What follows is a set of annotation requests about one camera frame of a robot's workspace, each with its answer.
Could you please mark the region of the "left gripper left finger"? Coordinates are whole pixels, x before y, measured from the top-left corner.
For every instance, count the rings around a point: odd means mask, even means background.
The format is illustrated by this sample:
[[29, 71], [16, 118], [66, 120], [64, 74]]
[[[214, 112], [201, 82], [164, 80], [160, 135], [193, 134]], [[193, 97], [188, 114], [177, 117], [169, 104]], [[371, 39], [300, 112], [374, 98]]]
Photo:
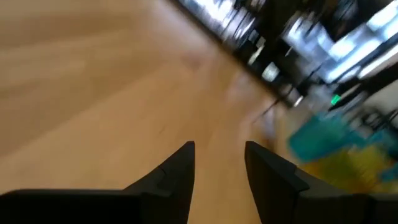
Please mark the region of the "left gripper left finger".
[[19, 189], [0, 195], [0, 224], [187, 224], [195, 182], [188, 141], [117, 190]]

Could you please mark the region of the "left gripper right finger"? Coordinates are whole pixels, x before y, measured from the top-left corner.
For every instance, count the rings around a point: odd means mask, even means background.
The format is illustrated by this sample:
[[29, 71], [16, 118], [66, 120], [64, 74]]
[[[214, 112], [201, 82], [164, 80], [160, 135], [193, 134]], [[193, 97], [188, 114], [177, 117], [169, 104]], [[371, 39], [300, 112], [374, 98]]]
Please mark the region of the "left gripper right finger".
[[244, 158], [262, 224], [398, 224], [398, 194], [350, 194], [254, 141]]

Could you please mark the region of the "yellow ribbed glass vase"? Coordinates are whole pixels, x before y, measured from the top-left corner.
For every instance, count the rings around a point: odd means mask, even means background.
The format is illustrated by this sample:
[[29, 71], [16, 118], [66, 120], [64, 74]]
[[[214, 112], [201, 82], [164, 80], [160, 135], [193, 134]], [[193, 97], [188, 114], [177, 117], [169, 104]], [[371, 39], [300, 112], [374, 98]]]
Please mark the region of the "yellow ribbed glass vase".
[[351, 193], [398, 194], [398, 161], [376, 145], [345, 148], [306, 162], [300, 168]]

